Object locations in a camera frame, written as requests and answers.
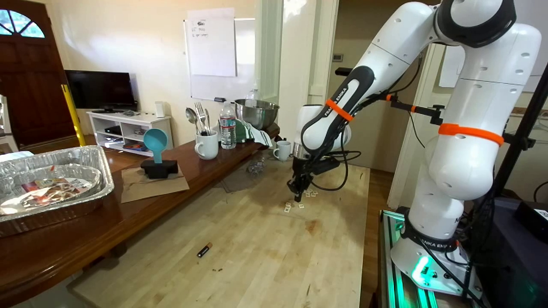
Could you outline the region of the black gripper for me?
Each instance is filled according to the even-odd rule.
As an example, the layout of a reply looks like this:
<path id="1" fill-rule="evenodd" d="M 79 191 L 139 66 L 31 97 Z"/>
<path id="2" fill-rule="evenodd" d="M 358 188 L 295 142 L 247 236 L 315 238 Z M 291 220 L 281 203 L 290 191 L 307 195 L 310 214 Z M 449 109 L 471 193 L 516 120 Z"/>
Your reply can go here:
<path id="1" fill-rule="evenodd" d="M 310 186 L 315 174 L 326 173 L 339 166 L 334 157 L 310 157 L 310 159 L 293 159 L 293 176 L 288 181 L 290 190 L 295 193 L 295 200 L 302 202 L 305 190 Z"/>

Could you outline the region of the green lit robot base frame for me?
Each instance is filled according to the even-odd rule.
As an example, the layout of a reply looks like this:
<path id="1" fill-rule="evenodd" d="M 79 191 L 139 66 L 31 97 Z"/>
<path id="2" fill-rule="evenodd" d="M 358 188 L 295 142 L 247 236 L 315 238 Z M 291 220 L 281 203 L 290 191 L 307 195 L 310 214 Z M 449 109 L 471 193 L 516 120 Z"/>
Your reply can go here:
<path id="1" fill-rule="evenodd" d="M 487 308 L 483 287 L 468 253 L 404 243 L 406 217 L 401 212 L 380 214 L 380 308 Z"/>

